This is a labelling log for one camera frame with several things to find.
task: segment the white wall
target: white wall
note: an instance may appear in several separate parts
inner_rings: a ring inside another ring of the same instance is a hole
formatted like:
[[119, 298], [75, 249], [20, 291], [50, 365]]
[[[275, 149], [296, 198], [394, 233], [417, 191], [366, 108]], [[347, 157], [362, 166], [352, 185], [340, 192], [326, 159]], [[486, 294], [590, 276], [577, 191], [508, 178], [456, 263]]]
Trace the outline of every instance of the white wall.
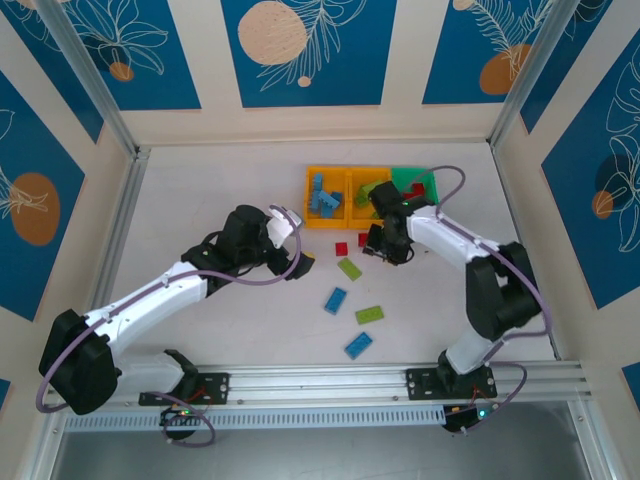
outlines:
[[449, 1], [398, 1], [379, 107], [245, 110], [220, 2], [169, 0], [202, 110], [123, 112], [123, 116], [136, 139], [145, 145], [353, 138], [484, 139], [501, 104], [421, 105]]
[[559, 346], [567, 358], [582, 361], [629, 478], [640, 478], [640, 412], [621, 367], [640, 360], [640, 290], [596, 310], [541, 163], [637, 32], [638, 18], [637, 0], [613, 2], [532, 134], [518, 119], [497, 152], [517, 225], [552, 306]]
[[35, 321], [0, 308], [0, 378], [11, 381], [0, 419], [0, 477], [10, 479], [39, 415], [38, 363], [51, 322], [68, 308], [88, 306], [128, 159], [108, 128], [97, 144], [91, 141], [2, 14], [0, 45], [0, 70], [85, 173]]

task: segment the lego brick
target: lego brick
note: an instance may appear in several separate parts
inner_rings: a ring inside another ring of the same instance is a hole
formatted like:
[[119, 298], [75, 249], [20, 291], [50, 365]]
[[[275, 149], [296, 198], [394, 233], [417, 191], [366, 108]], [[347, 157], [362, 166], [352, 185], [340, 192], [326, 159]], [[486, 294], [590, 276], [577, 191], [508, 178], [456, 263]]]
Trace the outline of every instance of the lego brick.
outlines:
[[311, 206], [309, 207], [309, 210], [311, 210], [313, 213], [319, 213], [320, 212], [320, 198], [319, 195], [320, 192], [317, 190], [314, 190], [311, 193]]
[[335, 200], [338, 200], [338, 205], [340, 205], [342, 203], [342, 193], [340, 193], [340, 192], [331, 192], [331, 196]]
[[346, 242], [336, 243], [336, 257], [346, 257], [349, 255], [349, 247]]
[[354, 202], [356, 204], [356, 207], [364, 208], [369, 205], [369, 197], [367, 197], [367, 194], [364, 193], [362, 189], [360, 189], [358, 190], [358, 194], [356, 195]]
[[413, 185], [411, 185], [411, 192], [421, 197], [424, 197], [426, 194], [424, 185], [422, 185], [421, 183], [414, 183]]
[[344, 274], [351, 279], [352, 282], [355, 282], [358, 278], [362, 276], [362, 272], [358, 267], [356, 267], [351, 260], [348, 258], [343, 258], [338, 262], [338, 267], [340, 270], [344, 272]]
[[360, 190], [362, 190], [362, 191], [367, 195], [367, 197], [368, 197], [368, 196], [369, 196], [369, 194], [371, 193], [371, 190], [373, 190], [374, 188], [376, 188], [376, 187], [377, 187], [378, 185], [380, 185], [381, 183], [384, 183], [384, 182], [381, 182], [380, 180], [375, 181], [375, 182], [371, 182], [371, 183], [368, 183], [368, 184], [366, 184], [366, 185], [361, 186], [361, 187], [360, 187]]
[[316, 191], [320, 191], [322, 190], [322, 174], [321, 173], [316, 173], [313, 176], [313, 189]]
[[331, 195], [329, 195], [324, 190], [320, 191], [320, 193], [318, 194], [318, 198], [320, 199], [320, 201], [322, 203], [330, 206], [332, 209], [338, 208], [338, 205], [340, 205], [339, 201], [337, 201], [335, 198], [333, 198]]
[[347, 345], [344, 351], [347, 353], [347, 355], [349, 355], [349, 358], [351, 358], [351, 360], [355, 360], [372, 343], [373, 343], [373, 340], [371, 339], [371, 337], [367, 335], [365, 332], [362, 332], [360, 335], [356, 337], [356, 339], [353, 342]]
[[320, 217], [321, 218], [333, 218], [334, 209], [324, 202], [320, 203]]
[[341, 288], [334, 288], [333, 293], [327, 301], [327, 304], [324, 306], [324, 309], [330, 314], [336, 315], [346, 296], [347, 292], [345, 292]]
[[382, 313], [382, 308], [380, 308], [378, 305], [356, 312], [356, 320], [360, 325], [375, 322], [376, 320], [382, 320], [383, 318], [384, 313]]

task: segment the green lego brick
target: green lego brick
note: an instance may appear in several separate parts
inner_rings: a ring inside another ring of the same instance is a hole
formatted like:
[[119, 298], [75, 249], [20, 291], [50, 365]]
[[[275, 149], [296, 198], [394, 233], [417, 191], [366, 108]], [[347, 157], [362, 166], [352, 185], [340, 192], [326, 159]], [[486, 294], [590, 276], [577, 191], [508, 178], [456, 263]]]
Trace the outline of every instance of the green lego brick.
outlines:
[[358, 192], [355, 198], [355, 203], [356, 203], [356, 207], [364, 208], [367, 205], [369, 205], [369, 198], [367, 197], [367, 195], [362, 194], [361, 192]]
[[[424, 171], [424, 168], [419, 167], [393, 167], [391, 169], [391, 181], [396, 188], [400, 190], [400, 192], [404, 192], [411, 188], [413, 180]], [[438, 198], [436, 177], [433, 172], [428, 175], [424, 175], [418, 181], [424, 185], [425, 196], [427, 199], [437, 205], [440, 202], [440, 199]]]
[[360, 325], [375, 322], [376, 320], [381, 320], [383, 318], [384, 313], [382, 313], [382, 308], [378, 305], [356, 312], [356, 320]]
[[362, 191], [366, 194], [366, 196], [368, 197], [368, 196], [369, 196], [369, 194], [371, 193], [371, 190], [373, 190], [374, 188], [376, 188], [376, 187], [377, 187], [378, 185], [380, 185], [381, 183], [382, 183], [382, 182], [381, 182], [380, 180], [377, 180], [377, 181], [375, 181], [375, 182], [371, 182], [371, 183], [368, 183], [368, 184], [366, 184], [366, 185], [362, 185], [362, 186], [360, 187], [360, 190], [362, 190]]
[[348, 258], [343, 258], [338, 262], [338, 266], [340, 270], [342, 270], [347, 277], [351, 279], [352, 282], [355, 282], [358, 278], [362, 276], [362, 272], [358, 267], [356, 267], [351, 260]]

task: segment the robotic arm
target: robotic arm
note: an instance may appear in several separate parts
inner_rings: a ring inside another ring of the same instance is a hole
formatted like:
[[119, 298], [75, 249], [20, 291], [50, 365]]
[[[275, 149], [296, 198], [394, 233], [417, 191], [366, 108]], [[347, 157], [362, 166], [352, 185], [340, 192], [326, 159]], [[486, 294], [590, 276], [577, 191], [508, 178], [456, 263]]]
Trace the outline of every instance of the robotic arm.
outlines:
[[[40, 373], [47, 374], [74, 339], [102, 320], [51, 378], [51, 385], [75, 413], [82, 415], [96, 410], [114, 393], [172, 392], [183, 400], [191, 396], [196, 387], [193, 379], [197, 370], [179, 352], [167, 350], [153, 362], [148, 357], [125, 358], [123, 353], [165, 318], [208, 298], [233, 280], [205, 276], [202, 271], [238, 278], [266, 264], [274, 275], [285, 274], [292, 267], [292, 261], [282, 244], [294, 233], [292, 223], [297, 229], [302, 221], [291, 210], [271, 208], [271, 214], [269, 217], [255, 207], [241, 205], [229, 214], [221, 231], [207, 235], [156, 280], [83, 316], [73, 310], [59, 315], [40, 361]], [[285, 279], [305, 275], [313, 262], [313, 258], [301, 253]]]
[[405, 200], [392, 182], [374, 188], [369, 198], [383, 226], [371, 226], [364, 253], [401, 265], [411, 259], [411, 243], [416, 242], [465, 272], [471, 328], [442, 352], [437, 369], [438, 386], [444, 393], [464, 395], [470, 378], [483, 368], [503, 335], [540, 313], [529, 289], [488, 249], [498, 251], [535, 284], [527, 253], [519, 243], [499, 245], [477, 236], [425, 198]]

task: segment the red lego brick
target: red lego brick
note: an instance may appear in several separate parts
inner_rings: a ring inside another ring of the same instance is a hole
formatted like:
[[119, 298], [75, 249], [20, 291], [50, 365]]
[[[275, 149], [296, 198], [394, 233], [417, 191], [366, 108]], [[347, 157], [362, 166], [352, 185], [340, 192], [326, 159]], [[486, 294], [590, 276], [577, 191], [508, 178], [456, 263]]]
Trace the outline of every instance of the red lego brick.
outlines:
[[426, 194], [424, 185], [421, 183], [414, 183], [413, 185], [411, 185], [411, 192], [420, 197], [424, 197]]
[[346, 257], [349, 255], [349, 248], [345, 242], [336, 243], [336, 257]]

